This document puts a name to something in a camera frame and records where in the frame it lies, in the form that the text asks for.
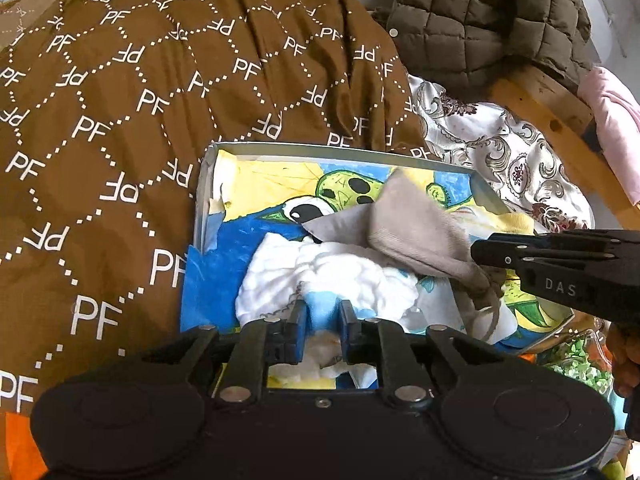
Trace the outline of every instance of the paisley pattern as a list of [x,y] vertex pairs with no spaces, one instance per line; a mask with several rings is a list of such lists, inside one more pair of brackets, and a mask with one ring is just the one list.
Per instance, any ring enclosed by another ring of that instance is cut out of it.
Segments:
[[594,227],[586,198],[532,124],[495,104],[460,104],[421,78],[409,76],[409,83],[431,153],[475,168],[509,208],[535,218],[538,230]]

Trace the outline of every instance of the pink fabric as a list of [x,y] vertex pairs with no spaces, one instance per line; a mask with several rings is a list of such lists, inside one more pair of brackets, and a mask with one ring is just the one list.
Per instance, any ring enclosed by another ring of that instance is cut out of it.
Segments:
[[640,105],[622,81],[601,66],[582,78],[578,96],[593,110],[603,154],[636,205],[640,202]]

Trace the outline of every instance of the quilted jacket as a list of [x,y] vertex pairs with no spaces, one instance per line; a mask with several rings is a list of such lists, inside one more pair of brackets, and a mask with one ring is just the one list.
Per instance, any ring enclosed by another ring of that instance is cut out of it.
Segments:
[[582,0],[395,0],[386,30],[411,74],[447,89],[488,86],[530,61],[575,91],[591,67]]

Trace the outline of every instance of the wooden bed frame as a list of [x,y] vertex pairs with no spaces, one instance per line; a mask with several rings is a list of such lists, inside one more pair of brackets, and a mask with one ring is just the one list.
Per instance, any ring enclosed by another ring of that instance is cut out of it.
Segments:
[[491,97],[545,135],[562,160],[567,177],[584,194],[597,193],[623,228],[640,230],[640,208],[629,202],[604,158],[582,140],[593,120],[584,102],[533,66],[500,79],[492,87]]

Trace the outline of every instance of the screw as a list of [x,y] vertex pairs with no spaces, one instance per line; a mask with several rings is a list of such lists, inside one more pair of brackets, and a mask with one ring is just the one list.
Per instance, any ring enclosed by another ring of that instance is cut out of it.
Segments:
[[330,408],[331,401],[329,399],[323,399],[322,397],[318,397],[316,399],[316,408]]
[[245,402],[251,397],[251,391],[244,386],[228,386],[220,392],[220,399],[225,402]]
[[420,386],[400,386],[396,392],[396,397],[404,402],[420,402],[427,396],[427,392]]

